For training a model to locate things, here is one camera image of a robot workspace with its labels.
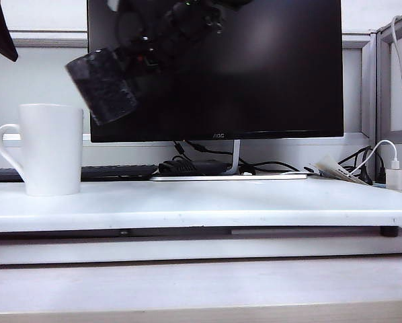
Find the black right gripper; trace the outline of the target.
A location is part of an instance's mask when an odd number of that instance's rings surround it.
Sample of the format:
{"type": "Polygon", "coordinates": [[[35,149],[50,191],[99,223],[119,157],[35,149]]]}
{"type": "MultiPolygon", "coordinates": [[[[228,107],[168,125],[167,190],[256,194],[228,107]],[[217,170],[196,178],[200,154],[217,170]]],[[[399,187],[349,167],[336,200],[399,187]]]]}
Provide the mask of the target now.
{"type": "Polygon", "coordinates": [[[136,93],[165,92],[175,76],[175,11],[119,9],[115,50],[128,85],[136,93]]]}

